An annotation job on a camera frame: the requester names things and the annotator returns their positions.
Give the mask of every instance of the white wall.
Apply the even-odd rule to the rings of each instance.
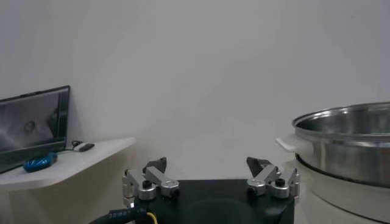
[[[247,175],[247,156],[291,158],[274,138],[294,117],[389,100],[389,12],[386,0],[3,0],[0,97],[70,84],[70,139],[136,136],[132,165],[167,156],[173,178]]]

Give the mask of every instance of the pot handle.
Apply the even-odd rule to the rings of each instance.
[[[307,154],[313,152],[313,145],[295,134],[275,138],[275,141],[288,153]]]

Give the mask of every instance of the metal bracket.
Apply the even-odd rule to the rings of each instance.
[[[271,183],[272,196],[275,198],[288,198],[290,195],[299,196],[300,176],[297,169],[284,170],[280,177]]]
[[[164,197],[176,198],[180,194],[179,182],[177,180],[169,179],[154,166],[146,168],[145,178],[157,184]]]
[[[253,196],[261,196],[266,193],[266,185],[278,178],[280,172],[274,165],[267,165],[254,178],[247,180],[248,193]]]
[[[151,200],[156,197],[156,185],[143,177],[138,170],[126,170],[122,177],[122,192],[124,204],[130,203],[134,195],[141,200]]]

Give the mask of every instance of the yellow wire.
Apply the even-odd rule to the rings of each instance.
[[[158,223],[157,223],[157,218],[156,218],[156,216],[155,216],[153,213],[147,212],[146,214],[147,214],[148,216],[150,216],[150,217],[153,219],[153,223],[154,223],[154,224],[158,224]]]

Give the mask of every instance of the laptop screen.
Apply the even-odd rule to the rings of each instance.
[[[0,100],[0,152],[66,142],[69,87]]]

